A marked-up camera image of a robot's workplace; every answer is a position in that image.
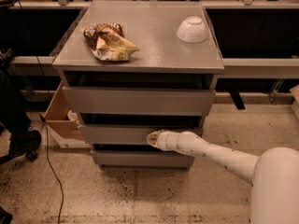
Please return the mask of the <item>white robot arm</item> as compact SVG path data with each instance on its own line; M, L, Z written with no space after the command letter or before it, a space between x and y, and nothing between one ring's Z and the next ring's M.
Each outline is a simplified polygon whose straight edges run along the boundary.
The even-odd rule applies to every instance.
M191 132L159 130L147 143L162 151L203 156L251 187L249 224L299 224L299 151L274 147L255 156L208 142Z

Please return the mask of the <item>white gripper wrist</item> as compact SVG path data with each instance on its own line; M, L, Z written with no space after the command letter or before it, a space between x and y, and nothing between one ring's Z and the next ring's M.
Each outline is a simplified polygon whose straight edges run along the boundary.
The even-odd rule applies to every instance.
M162 151L176 151L179 152L178 138L180 133L172 131L153 131L147 135L147 143L152 146L161 149Z

